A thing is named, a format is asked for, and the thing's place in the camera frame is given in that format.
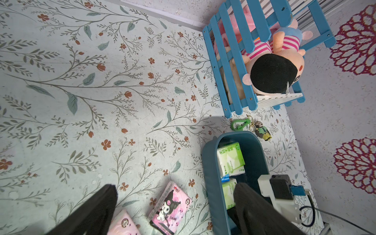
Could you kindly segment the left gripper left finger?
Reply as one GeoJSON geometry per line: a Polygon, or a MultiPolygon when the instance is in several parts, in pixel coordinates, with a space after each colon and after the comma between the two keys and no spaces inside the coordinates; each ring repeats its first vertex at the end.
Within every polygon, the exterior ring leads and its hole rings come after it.
{"type": "Polygon", "coordinates": [[[118,200],[116,186],[104,185],[48,235],[106,235],[118,200]]]}

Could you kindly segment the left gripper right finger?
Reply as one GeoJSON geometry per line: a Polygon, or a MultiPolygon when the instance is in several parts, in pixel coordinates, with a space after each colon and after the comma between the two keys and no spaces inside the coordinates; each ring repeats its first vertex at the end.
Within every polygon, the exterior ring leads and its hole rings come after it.
{"type": "Polygon", "coordinates": [[[246,183],[234,190],[233,221],[243,235],[303,235],[304,233],[246,183]]]}

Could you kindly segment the green tissue pack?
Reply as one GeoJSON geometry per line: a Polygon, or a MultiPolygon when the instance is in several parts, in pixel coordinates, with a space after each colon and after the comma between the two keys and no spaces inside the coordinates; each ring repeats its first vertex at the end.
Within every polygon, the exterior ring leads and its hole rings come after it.
{"type": "Polygon", "coordinates": [[[220,176],[236,176],[245,172],[245,160],[238,142],[217,150],[220,176]]]}
{"type": "Polygon", "coordinates": [[[230,178],[228,182],[222,184],[224,199],[226,209],[229,210],[236,206],[235,199],[234,199],[234,191],[237,185],[237,180],[230,178]]]}

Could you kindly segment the blue tissue pack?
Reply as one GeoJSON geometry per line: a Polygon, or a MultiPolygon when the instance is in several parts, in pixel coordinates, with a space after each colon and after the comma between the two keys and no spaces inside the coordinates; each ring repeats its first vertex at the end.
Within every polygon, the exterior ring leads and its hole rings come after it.
{"type": "Polygon", "coordinates": [[[225,175],[225,176],[223,176],[222,178],[221,178],[221,183],[223,184],[223,183],[226,183],[226,182],[229,182],[230,181],[230,176],[229,176],[229,174],[227,174],[227,175],[225,175]]]}

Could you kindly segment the green tissue pack top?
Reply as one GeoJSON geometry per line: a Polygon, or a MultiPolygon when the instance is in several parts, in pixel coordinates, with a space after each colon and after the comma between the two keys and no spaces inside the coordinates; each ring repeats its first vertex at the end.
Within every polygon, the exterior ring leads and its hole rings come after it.
{"type": "Polygon", "coordinates": [[[245,172],[245,160],[238,142],[217,150],[220,176],[236,176],[245,172]]]}

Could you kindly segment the pink kuromi pack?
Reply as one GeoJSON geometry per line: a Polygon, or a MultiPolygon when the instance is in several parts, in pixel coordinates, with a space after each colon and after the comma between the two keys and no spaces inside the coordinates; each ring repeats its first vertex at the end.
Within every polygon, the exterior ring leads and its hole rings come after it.
{"type": "Polygon", "coordinates": [[[193,200],[173,181],[148,215],[149,224],[163,235],[175,235],[193,200]]]}

